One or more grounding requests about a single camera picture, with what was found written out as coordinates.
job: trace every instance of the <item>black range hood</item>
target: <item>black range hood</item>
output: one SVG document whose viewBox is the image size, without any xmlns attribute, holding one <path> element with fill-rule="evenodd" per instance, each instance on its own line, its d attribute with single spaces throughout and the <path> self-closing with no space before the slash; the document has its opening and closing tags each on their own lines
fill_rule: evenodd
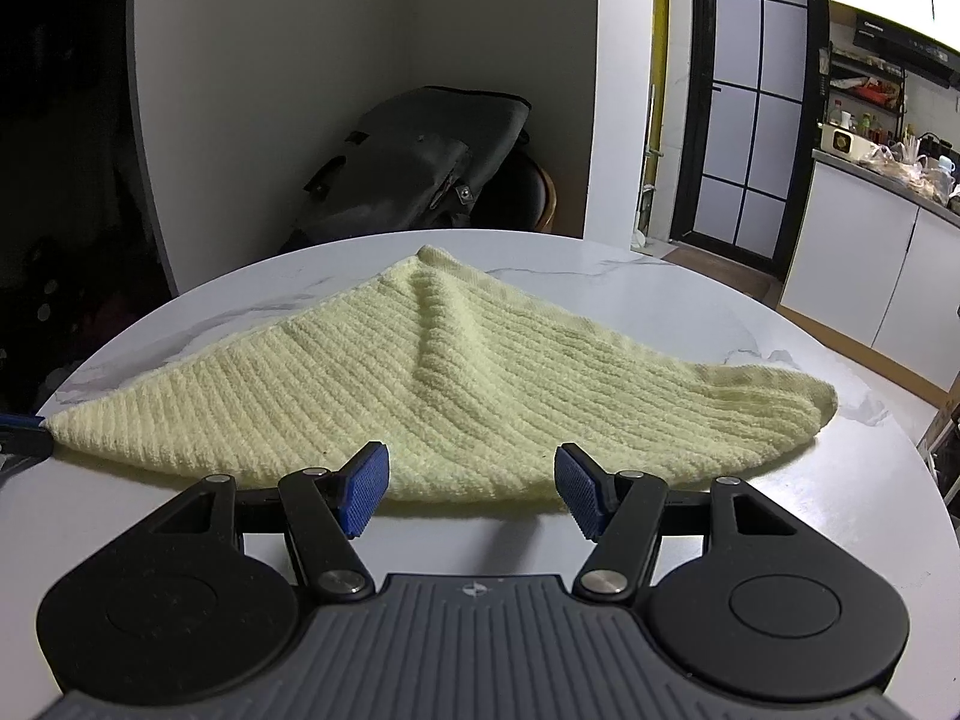
<svg viewBox="0 0 960 720">
<path fill-rule="evenodd" d="M 853 45 L 901 65 L 944 89 L 960 89 L 960 55 L 905 26 L 869 13 L 857 13 Z"/>
</svg>

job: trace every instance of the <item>towel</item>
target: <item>towel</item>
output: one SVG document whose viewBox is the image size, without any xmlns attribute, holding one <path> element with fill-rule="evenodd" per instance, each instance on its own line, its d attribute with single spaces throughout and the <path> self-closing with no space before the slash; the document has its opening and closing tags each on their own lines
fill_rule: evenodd
<svg viewBox="0 0 960 720">
<path fill-rule="evenodd" d="M 380 440 L 388 497 L 478 503 L 555 500 L 563 442 L 671 485 L 741 473 L 836 408 L 798 371 L 682 362 L 424 247 L 45 425 L 101 458 L 264 487 Z"/>
</svg>

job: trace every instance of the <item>marble tabletop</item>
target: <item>marble tabletop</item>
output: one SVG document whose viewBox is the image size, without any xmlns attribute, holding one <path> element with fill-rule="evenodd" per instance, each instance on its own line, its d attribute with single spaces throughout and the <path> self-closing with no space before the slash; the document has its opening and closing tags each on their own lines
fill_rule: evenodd
<svg viewBox="0 0 960 720">
<path fill-rule="evenodd" d="M 923 720 L 954 717 L 960 709 L 960 549 L 909 438 L 832 351 L 760 303 L 678 266 L 590 242 L 482 230 L 323 245 L 235 271 L 161 306 L 80 367 L 42 413 L 95 398 L 218 338 L 358 284 L 428 242 L 666 354 L 786 365 L 834 384 L 840 409 L 816 442 L 751 482 L 896 586 L 911 630 L 887 694 Z M 176 485 L 56 458 L 0 490 L 4 720 L 27 720 L 59 695 L 34 633 L 45 591 L 175 492 Z M 282 539 L 247 541 L 248 552 L 289 570 Z M 422 572 L 556 573 L 569 584 L 592 547 L 564 514 L 375 517 L 354 545 L 378 583 L 391 572 Z M 696 549 L 689 539 L 666 538 L 659 575 Z"/>
</svg>

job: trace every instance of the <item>silver screw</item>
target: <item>silver screw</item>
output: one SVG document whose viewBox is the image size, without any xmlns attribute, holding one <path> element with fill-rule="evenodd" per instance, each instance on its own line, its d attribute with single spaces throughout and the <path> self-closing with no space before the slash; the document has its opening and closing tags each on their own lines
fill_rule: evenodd
<svg viewBox="0 0 960 720">
<path fill-rule="evenodd" d="M 347 568 L 336 568 L 320 574 L 320 587 L 333 595 L 352 595 L 367 586 L 363 574 Z"/>
<path fill-rule="evenodd" d="M 587 571 L 580 578 L 580 584 L 590 592 L 599 595 L 614 595 L 627 589 L 627 578 L 619 571 L 608 571 L 606 568 Z"/>
</svg>

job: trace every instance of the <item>round table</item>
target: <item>round table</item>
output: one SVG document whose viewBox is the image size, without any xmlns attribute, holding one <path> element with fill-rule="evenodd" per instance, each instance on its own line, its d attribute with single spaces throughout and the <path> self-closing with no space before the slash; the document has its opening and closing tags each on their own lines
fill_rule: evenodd
<svg viewBox="0 0 960 720">
<path fill-rule="evenodd" d="M 751 482 L 896 587 L 911 630 L 888 696 L 925 720 L 956 714 L 960 550 L 914 446 L 832 351 L 760 303 L 678 266 L 590 242 L 486 230 L 400 233 L 309 248 L 235 271 L 161 306 L 80 367 L 43 413 L 98 397 L 218 338 L 359 284 L 428 243 L 666 354 L 694 362 L 788 365 L 834 384 L 840 409 L 816 442 Z M 175 492 L 172 485 L 56 458 L 0 490 L 5 720 L 33 717 L 59 695 L 34 633 L 45 591 Z M 683 538 L 664 542 L 659 575 L 698 546 Z M 354 545 L 378 583 L 391 572 L 553 573 L 568 586 L 592 547 L 566 514 L 375 517 Z M 282 539 L 248 538 L 248 552 L 285 570 Z"/>
</svg>

